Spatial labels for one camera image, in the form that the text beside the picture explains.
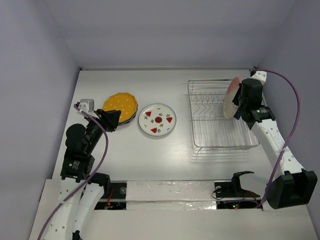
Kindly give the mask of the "yellow dotted plate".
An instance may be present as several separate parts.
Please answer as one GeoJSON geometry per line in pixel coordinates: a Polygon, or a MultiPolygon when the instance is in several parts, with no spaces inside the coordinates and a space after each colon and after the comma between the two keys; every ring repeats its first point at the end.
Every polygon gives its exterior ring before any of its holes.
{"type": "Polygon", "coordinates": [[[119,122],[128,120],[138,108],[138,102],[134,95],[128,92],[118,92],[111,95],[103,104],[104,111],[120,110],[119,122]]]}

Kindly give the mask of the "blue dotted plate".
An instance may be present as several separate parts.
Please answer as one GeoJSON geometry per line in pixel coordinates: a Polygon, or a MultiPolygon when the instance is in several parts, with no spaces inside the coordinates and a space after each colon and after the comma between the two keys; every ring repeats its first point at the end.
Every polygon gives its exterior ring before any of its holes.
{"type": "Polygon", "coordinates": [[[125,125],[125,124],[131,122],[131,121],[136,117],[137,111],[138,111],[138,108],[136,108],[134,114],[133,114],[128,120],[125,120],[125,121],[123,121],[123,122],[119,122],[118,125],[119,125],[119,126],[120,126],[120,125],[125,125]]]}

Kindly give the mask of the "white plate red rim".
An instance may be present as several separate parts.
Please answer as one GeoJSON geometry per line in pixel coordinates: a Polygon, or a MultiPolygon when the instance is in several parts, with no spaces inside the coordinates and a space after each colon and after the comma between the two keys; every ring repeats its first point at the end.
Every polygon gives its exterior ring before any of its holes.
{"type": "Polygon", "coordinates": [[[234,97],[240,87],[242,80],[235,77],[228,86],[224,101],[223,101],[223,115],[228,120],[234,117],[238,110],[238,106],[233,103],[234,97]]]}

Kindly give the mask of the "white patterned plate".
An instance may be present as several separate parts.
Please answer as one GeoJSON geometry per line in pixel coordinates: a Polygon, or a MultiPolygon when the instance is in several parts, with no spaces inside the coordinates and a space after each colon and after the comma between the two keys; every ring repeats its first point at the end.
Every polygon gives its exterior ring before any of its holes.
{"type": "Polygon", "coordinates": [[[177,116],[168,105],[153,103],[140,112],[138,124],[147,135],[163,137],[173,131],[177,124],[177,116]]]}

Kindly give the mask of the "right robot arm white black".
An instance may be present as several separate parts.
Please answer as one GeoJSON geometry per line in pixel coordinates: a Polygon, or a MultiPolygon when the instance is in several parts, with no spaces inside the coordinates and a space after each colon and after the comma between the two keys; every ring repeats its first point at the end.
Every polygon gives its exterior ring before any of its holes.
{"type": "Polygon", "coordinates": [[[236,77],[227,93],[231,95],[231,106],[236,109],[233,116],[247,124],[273,165],[261,203],[268,202],[273,209],[308,204],[318,177],[314,171],[307,171],[294,157],[288,141],[280,133],[274,113],[262,104],[261,81],[236,77]]]}

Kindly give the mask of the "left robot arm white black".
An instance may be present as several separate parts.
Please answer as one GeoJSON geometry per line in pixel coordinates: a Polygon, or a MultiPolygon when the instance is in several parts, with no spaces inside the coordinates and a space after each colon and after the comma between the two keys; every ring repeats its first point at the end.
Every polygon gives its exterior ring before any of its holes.
{"type": "Polygon", "coordinates": [[[117,129],[121,111],[98,109],[92,116],[78,106],[75,109],[88,124],[73,124],[66,131],[58,204],[41,228],[39,240],[80,240],[98,201],[112,192],[109,175],[93,168],[92,152],[102,136],[117,129]]]}

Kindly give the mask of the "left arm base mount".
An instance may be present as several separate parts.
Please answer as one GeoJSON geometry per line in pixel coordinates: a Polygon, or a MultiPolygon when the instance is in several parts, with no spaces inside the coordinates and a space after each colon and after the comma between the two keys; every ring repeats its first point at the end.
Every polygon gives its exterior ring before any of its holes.
{"type": "Polygon", "coordinates": [[[111,181],[110,188],[95,206],[95,210],[126,210],[127,182],[111,181]]]}

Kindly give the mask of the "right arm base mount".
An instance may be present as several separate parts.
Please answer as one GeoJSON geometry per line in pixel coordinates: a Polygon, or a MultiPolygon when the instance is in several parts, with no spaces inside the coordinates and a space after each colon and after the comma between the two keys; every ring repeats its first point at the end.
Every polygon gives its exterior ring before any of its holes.
{"type": "Polygon", "coordinates": [[[218,210],[261,209],[261,196],[241,186],[240,177],[253,173],[253,171],[235,172],[231,180],[216,181],[211,194],[216,202],[216,208],[218,210]]]}

